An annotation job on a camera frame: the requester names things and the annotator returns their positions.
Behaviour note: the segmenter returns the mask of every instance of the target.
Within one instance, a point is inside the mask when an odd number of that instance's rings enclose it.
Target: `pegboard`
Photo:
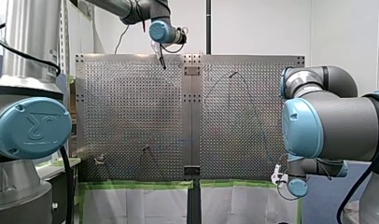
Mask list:
[[[81,181],[267,179],[284,152],[280,75],[298,56],[77,56]]]
[[[183,178],[183,60],[165,61],[163,70],[153,56],[78,55],[82,181]]]
[[[285,153],[280,75],[303,57],[203,56],[201,178],[269,180]]]

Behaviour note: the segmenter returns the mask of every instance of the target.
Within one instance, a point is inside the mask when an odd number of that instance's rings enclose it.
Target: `cable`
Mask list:
[[[314,161],[321,167],[321,169],[326,172],[326,175],[327,175],[327,179],[329,181],[332,181],[332,177],[330,175],[330,172],[327,170],[326,166],[323,164],[322,161],[320,161],[319,159],[314,159]]]
[[[168,53],[178,53],[178,52],[180,52],[184,48],[184,45],[185,44],[182,44],[179,49],[174,50],[174,51],[170,51],[169,49],[167,49],[166,47],[164,47],[163,44],[161,44],[161,48],[164,49]]]
[[[164,49],[164,50],[165,50],[166,52],[168,52],[168,53],[178,53],[180,50],[182,50],[182,49],[184,48],[184,45],[185,45],[185,44],[182,44],[182,45],[181,45],[181,48],[178,49],[178,50],[176,50],[176,51],[170,51],[170,50],[166,49],[166,48],[163,46],[163,44],[160,43],[160,52],[161,52],[160,62],[161,62],[161,65],[162,65],[163,69],[166,69],[166,63],[165,63],[165,60],[164,60],[164,58],[163,58],[163,52],[162,52],[162,50]]]
[[[67,212],[66,212],[66,221],[65,223],[70,224],[73,217],[73,209],[74,209],[74,176],[73,170],[70,167],[70,160],[68,160],[68,156],[64,147],[60,149],[64,170],[66,172],[66,185],[67,185]]]
[[[2,23],[0,24],[0,30],[3,29],[4,27],[6,27],[6,24],[5,23]],[[49,61],[45,61],[45,60],[42,60],[42,59],[38,59],[30,54],[26,54],[24,52],[21,52],[17,49],[13,49],[12,47],[10,47],[8,44],[4,43],[1,39],[0,39],[0,45],[1,47],[3,47],[4,49],[7,49],[9,51],[11,51],[12,53],[15,53],[25,59],[28,59],[28,60],[32,60],[32,61],[35,61],[37,63],[43,63],[44,65],[47,65],[47,66],[50,66],[50,67],[53,67],[54,69],[56,69],[56,77],[61,73],[61,68],[55,64],[55,63],[52,63],[52,62],[49,62]]]
[[[143,165],[143,155],[146,155],[146,151],[149,152],[149,155],[151,156],[151,159],[152,159],[152,162],[155,164],[156,168],[157,168],[157,172],[160,173],[162,179],[164,180],[165,179],[165,176],[161,170],[161,167],[160,165],[157,163],[157,160],[155,159],[154,157],[154,153],[151,151],[151,148],[150,147],[145,147],[143,148],[143,153],[140,155],[140,167]]]
[[[160,62],[161,62],[161,65],[163,67],[163,70],[165,70],[166,69],[166,62],[164,61],[164,58],[163,58],[162,44],[160,44],[160,52],[161,52]]]
[[[139,5],[139,1],[135,0],[135,2],[136,2],[136,12],[140,17],[140,20],[142,21],[143,31],[146,32],[146,22],[145,22],[144,17],[143,17],[143,12],[141,11],[141,7]]]
[[[376,94],[369,94],[366,95],[366,97],[373,98],[374,100],[379,102],[379,95]],[[373,168],[379,163],[379,150],[375,154],[375,156],[372,158],[372,162],[370,166],[367,168],[367,170],[361,175],[361,177],[356,181],[356,183],[352,186],[352,188],[349,190],[349,192],[344,197],[344,200],[341,202],[341,205],[338,208],[336,219],[339,224],[342,224],[341,221],[341,214],[344,210],[344,207],[349,202],[349,200],[352,198],[353,194],[356,192],[358,187],[364,182],[364,180],[367,178],[367,176],[372,172]]]
[[[290,202],[292,202],[292,201],[297,201],[297,200],[299,200],[300,198],[297,197],[297,198],[292,198],[292,199],[290,199],[290,198],[287,198],[287,197],[283,196],[282,192],[280,192],[280,188],[279,188],[280,183],[285,183],[285,184],[287,184],[286,181],[282,181],[282,178],[283,178],[283,176],[286,174],[286,171],[283,172],[282,176],[280,176],[279,180],[278,180],[277,183],[276,183],[276,184],[277,184],[277,185],[276,185],[276,187],[277,187],[277,192],[279,193],[280,197],[282,197],[284,200],[287,200],[287,201],[290,201]]]
[[[118,48],[119,48],[120,41],[122,40],[122,37],[126,34],[126,32],[129,30],[129,26],[130,26],[130,25],[127,25],[127,26],[126,26],[126,29],[125,29],[125,30],[122,32],[122,34],[120,35],[119,42],[118,42],[118,44],[117,44],[117,46],[116,46],[116,50],[114,51],[114,54],[117,54],[117,50],[118,50]]]

